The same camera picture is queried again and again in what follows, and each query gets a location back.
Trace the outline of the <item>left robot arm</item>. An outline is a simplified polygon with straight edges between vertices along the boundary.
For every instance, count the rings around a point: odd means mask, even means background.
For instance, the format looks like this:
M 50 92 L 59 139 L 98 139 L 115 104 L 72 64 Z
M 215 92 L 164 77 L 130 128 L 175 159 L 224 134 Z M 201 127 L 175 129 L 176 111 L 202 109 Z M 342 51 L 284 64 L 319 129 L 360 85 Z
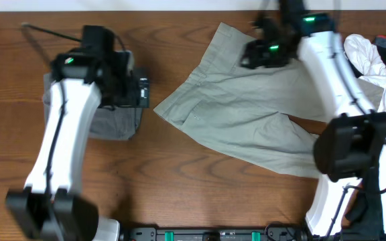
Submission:
M 82 166 L 92 129 L 107 129 L 104 116 L 132 137 L 149 107 L 149 80 L 134 66 L 133 53 L 115 50 L 120 37 L 85 25 L 78 47 L 49 63 L 50 103 L 36 163 L 21 190 L 5 205 L 31 240 L 124 240 L 117 220 L 99 215 L 81 196 Z

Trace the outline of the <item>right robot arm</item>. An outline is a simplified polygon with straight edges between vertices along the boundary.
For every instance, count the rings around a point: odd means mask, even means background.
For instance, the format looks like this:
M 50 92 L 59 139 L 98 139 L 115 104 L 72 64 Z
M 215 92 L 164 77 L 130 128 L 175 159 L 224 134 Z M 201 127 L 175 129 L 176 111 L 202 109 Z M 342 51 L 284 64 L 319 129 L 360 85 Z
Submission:
M 307 69 L 324 107 L 326 128 L 313 147 L 320 172 L 302 240 L 340 240 L 341 215 L 354 191 L 381 196 L 362 180 L 379 167 L 386 148 L 386 113 L 378 112 L 357 84 L 344 56 L 336 18 L 313 13 L 302 1 L 280 1 L 279 22 L 260 10 L 252 26 L 261 37 L 249 42 L 244 68 L 279 68 L 292 59 Z

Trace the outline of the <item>light khaki green pants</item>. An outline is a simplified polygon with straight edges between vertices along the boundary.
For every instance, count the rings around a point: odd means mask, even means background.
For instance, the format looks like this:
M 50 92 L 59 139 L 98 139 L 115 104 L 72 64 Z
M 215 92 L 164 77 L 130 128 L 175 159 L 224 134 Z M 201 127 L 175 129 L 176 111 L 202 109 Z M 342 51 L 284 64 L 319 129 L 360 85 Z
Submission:
M 209 149 L 278 174 L 317 178 L 316 137 L 292 118 L 327 123 L 333 114 L 302 62 L 242 68 L 250 41 L 221 23 L 199 65 L 155 113 Z

